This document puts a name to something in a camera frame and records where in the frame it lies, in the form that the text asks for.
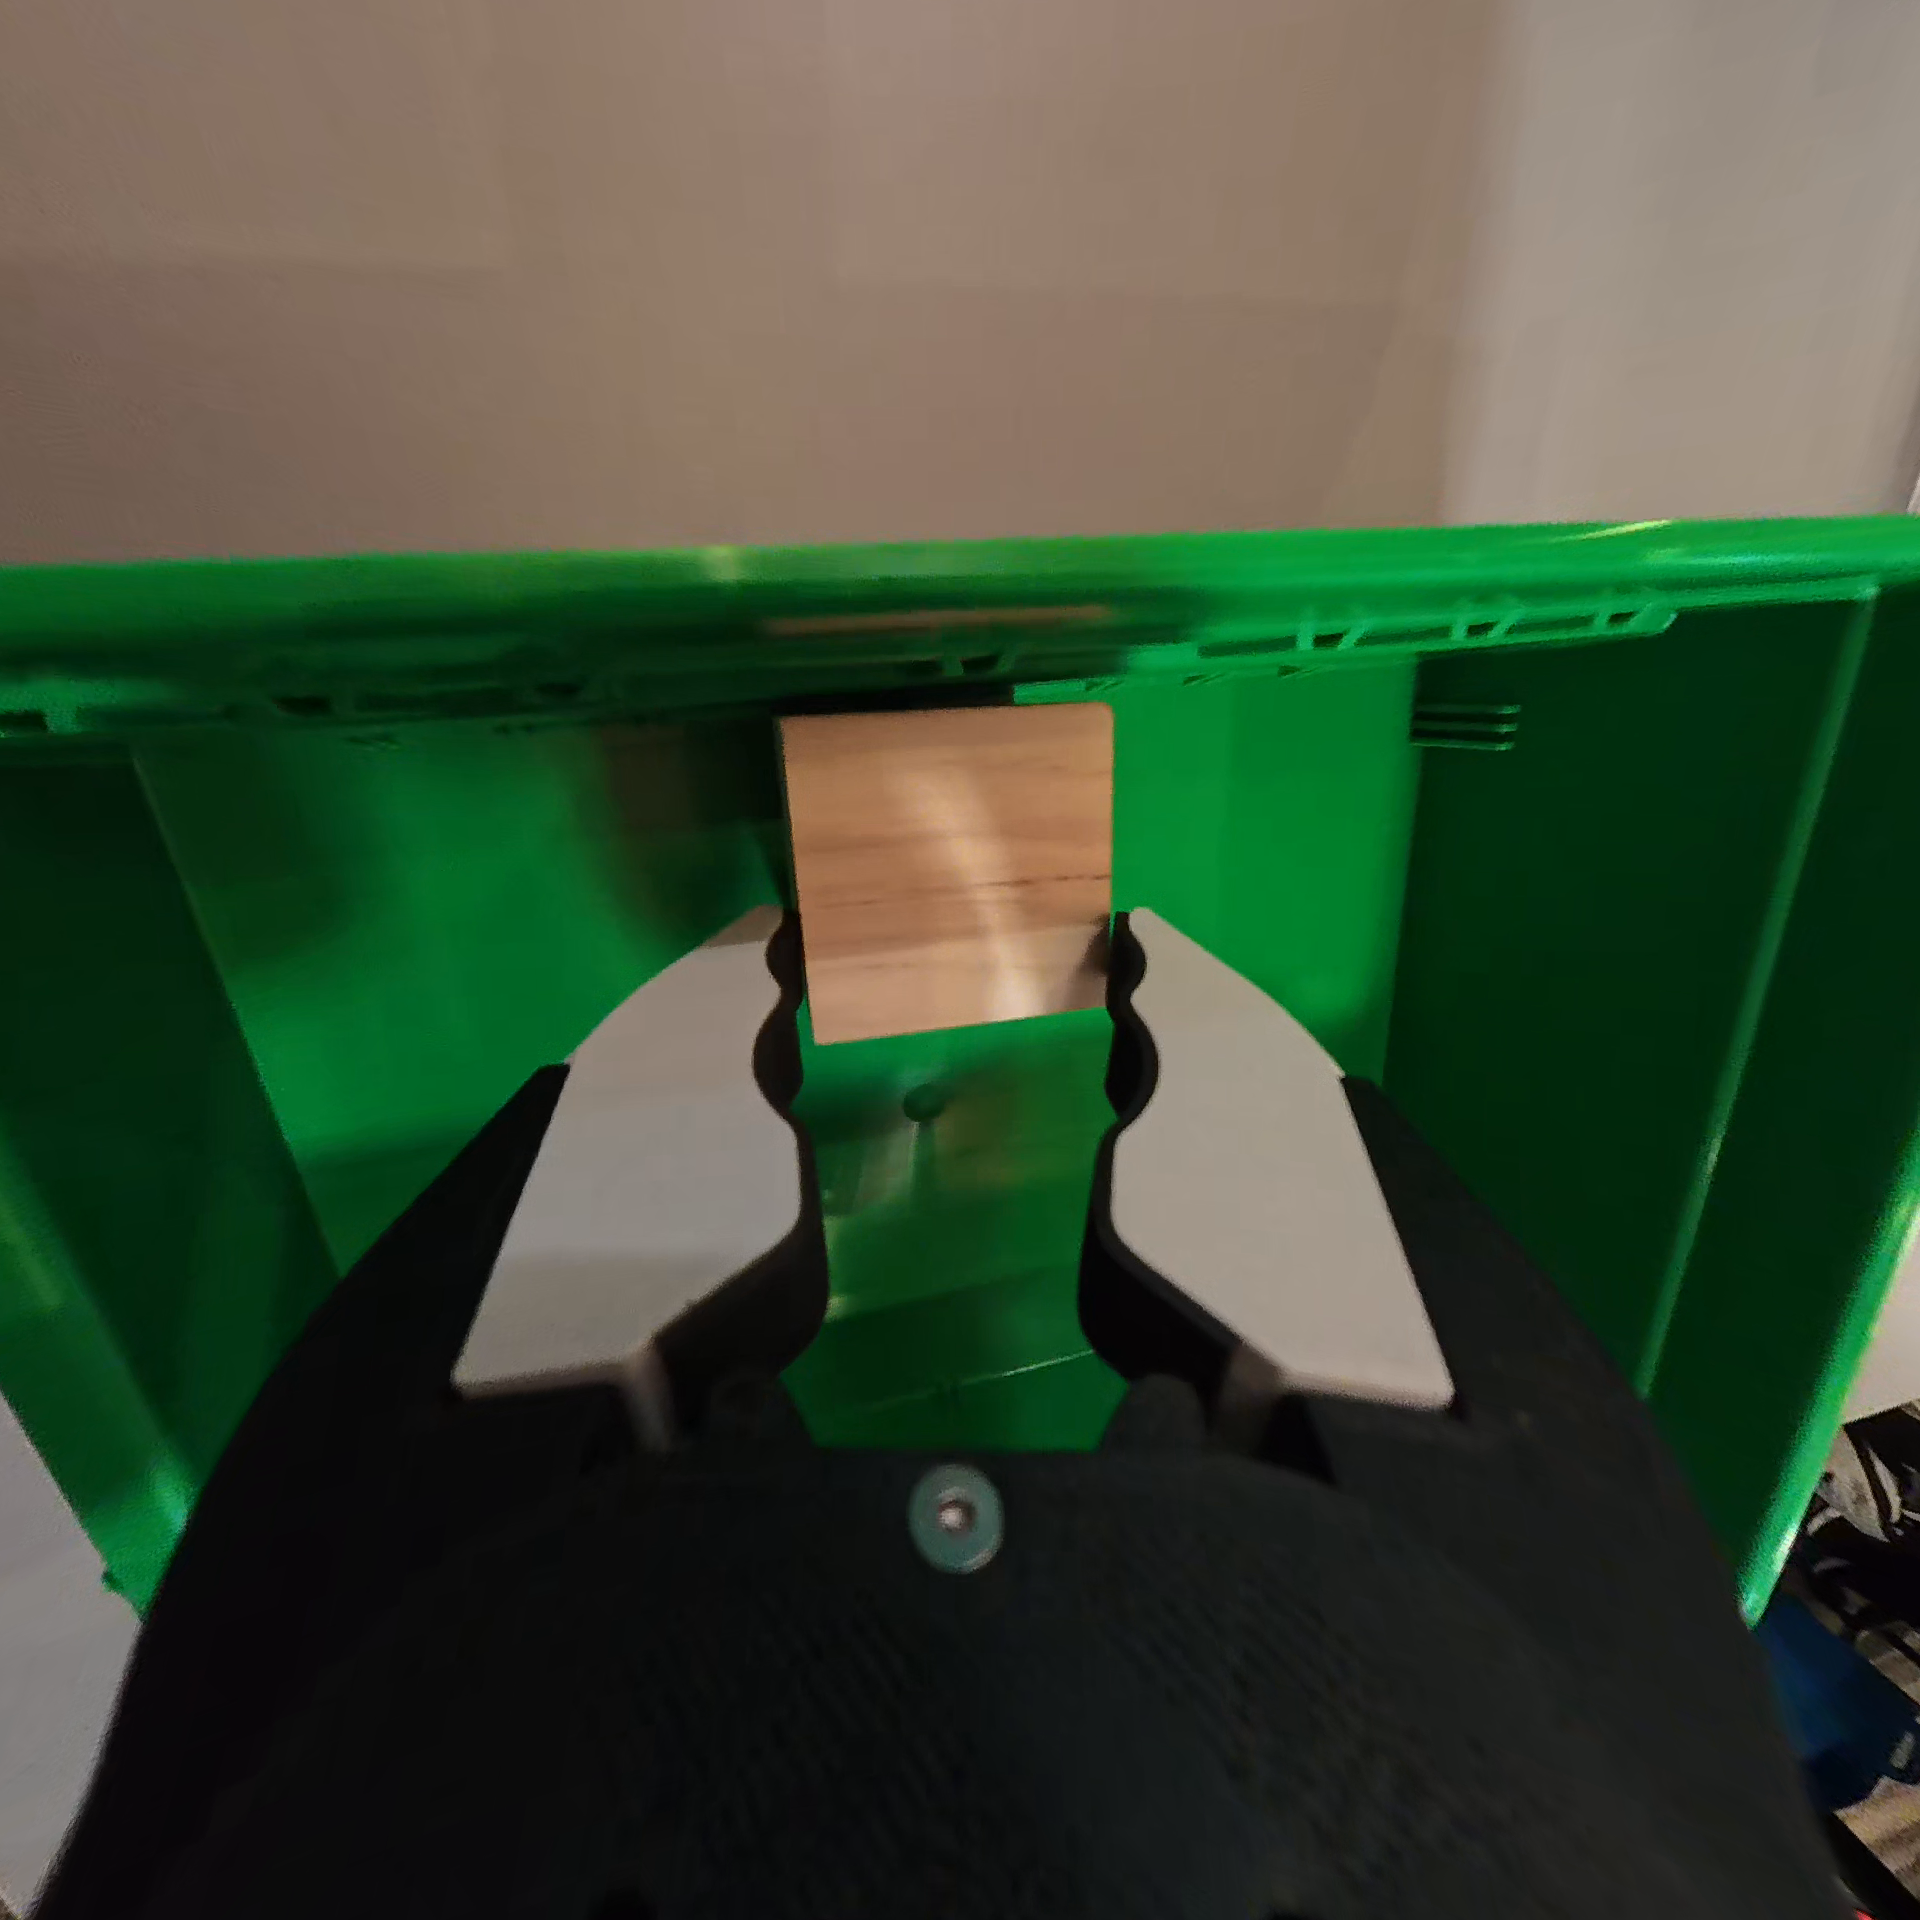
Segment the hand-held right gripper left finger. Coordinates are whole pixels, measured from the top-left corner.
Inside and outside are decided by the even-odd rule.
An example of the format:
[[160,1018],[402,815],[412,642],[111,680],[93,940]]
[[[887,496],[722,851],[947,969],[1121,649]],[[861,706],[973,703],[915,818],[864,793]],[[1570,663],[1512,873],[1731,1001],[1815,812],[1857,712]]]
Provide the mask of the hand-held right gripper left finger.
[[801,990],[797,916],[757,906],[573,1049],[451,1372],[467,1401],[610,1387],[669,1449],[805,1353],[831,1266]]

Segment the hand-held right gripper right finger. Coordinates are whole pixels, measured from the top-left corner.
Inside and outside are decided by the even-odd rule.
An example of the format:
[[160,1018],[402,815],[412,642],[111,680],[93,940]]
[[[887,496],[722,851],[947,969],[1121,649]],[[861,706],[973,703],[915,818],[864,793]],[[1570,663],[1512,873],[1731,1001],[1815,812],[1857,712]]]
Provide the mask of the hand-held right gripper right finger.
[[1259,1449],[1292,1401],[1447,1415],[1456,1384],[1348,1079],[1284,1007],[1167,916],[1112,928],[1112,1128],[1076,1276],[1081,1331]]

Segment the green plastic bin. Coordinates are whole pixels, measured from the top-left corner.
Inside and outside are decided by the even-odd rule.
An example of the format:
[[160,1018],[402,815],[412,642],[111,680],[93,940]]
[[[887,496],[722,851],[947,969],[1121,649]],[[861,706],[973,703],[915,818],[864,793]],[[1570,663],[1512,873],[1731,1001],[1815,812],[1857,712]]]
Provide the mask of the green plastic bin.
[[1757,1617],[1915,1244],[1915,521],[5,567],[5,1407],[145,1612],[327,1289],[794,897],[777,718],[1105,705],[1112,898],[1376,1079]]

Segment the large wooden cube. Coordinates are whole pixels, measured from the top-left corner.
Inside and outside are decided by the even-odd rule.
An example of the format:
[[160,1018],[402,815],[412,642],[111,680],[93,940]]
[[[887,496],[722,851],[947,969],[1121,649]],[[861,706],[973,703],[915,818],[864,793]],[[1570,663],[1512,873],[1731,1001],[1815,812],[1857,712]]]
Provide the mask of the large wooden cube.
[[1112,706],[787,716],[779,748],[816,1043],[1103,1004]]

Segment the dark bag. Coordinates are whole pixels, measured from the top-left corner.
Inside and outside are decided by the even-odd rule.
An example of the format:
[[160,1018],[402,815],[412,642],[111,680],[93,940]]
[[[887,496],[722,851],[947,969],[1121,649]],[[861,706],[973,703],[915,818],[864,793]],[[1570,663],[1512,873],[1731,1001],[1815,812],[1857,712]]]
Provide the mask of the dark bag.
[[1919,1403],[1845,1424],[1793,1563],[1845,1639],[1919,1666]]

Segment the blue object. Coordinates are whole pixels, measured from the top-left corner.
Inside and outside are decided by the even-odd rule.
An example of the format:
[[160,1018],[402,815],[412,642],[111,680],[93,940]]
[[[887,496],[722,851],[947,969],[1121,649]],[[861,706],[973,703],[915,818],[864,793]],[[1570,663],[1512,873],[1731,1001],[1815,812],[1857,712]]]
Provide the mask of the blue object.
[[1829,1814],[1860,1804],[1882,1779],[1877,1675],[1787,1594],[1767,1604],[1756,1639],[1810,1796]]

